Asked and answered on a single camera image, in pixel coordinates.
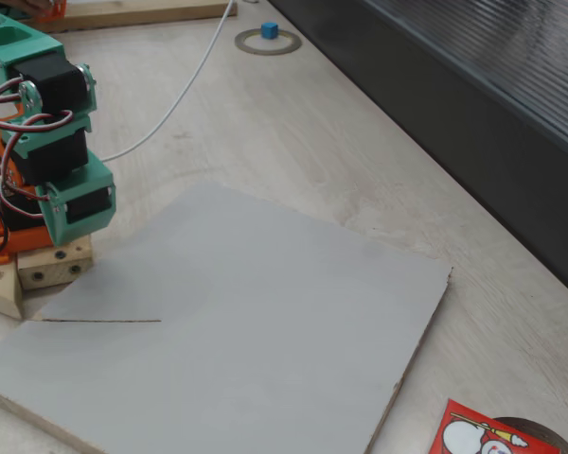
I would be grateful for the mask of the person's hand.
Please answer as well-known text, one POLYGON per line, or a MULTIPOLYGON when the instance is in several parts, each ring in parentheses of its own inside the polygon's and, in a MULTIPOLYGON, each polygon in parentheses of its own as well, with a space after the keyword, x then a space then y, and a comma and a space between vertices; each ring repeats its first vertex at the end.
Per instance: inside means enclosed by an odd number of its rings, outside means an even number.
POLYGON ((3 0, 3 3, 32 16, 42 15, 54 6, 52 0, 3 0))

